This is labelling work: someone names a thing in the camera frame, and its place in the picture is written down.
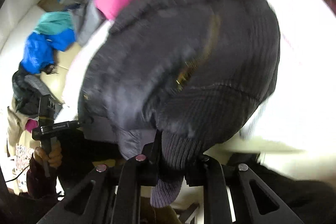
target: screw head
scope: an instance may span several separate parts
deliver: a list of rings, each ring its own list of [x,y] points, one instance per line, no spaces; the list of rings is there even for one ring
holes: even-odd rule
[[[244,171],[247,171],[248,168],[249,168],[249,167],[248,167],[246,164],[239,164],[239,165],[238,165],[238,170],[239,170],[239,171],[243,171],[243,172],[244,172]]]
[[[147,157],[143,154],[139,154],[135,157],[137,161],[144,161]]]
[[[97,172],[105,172],[107,170],[107,166],[105,164],[99,164],[96,166],[96,171]]]

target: dark red sleeve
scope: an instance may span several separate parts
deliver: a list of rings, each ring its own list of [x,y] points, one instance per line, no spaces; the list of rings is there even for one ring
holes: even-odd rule
[[[50,178],[44,175],[44,169],[31,156],[29,162],[29,170],[27,172],[27,188],[28,193],[32,198],[43,198],[49,195],[56,194],[56,173],[52,172]]]

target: zipper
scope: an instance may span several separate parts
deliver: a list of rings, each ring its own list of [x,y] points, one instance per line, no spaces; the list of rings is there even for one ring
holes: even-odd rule
[[[213,49],[215,48],[218,42],[219,36],[219,28],[221,26],[221,18],[219,15],[212,14],[209,20],[209,28],[208,28],[208,37],[207,42],[205,43],[202,54],[191,60],[186,62],[186,66],[182,69],[181,73],[177,77],[177,90],[181,91],[187,82],[189,81],[192,74],[196,71],[196,69],[204,64],[209,56],[211,55]]]

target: human hand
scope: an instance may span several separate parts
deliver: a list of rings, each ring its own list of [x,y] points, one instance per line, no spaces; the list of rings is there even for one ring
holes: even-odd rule
[[[50,167],[58,168],[62,164],[62,148],[59,141],[51,146],[51,152],[49,155],[39,146],[34,149],[34,159],[40,165],[43,165],[44,161],[47,161]]]

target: blue jacket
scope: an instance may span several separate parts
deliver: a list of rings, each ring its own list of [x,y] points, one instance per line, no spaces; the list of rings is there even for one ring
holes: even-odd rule
[[[54,64],[53,49],[64,52],[75,40],[75,33],[71,29],[55,35],[32,32],[26,40],[21,64],[31,74],[41,73],[41,69]]]

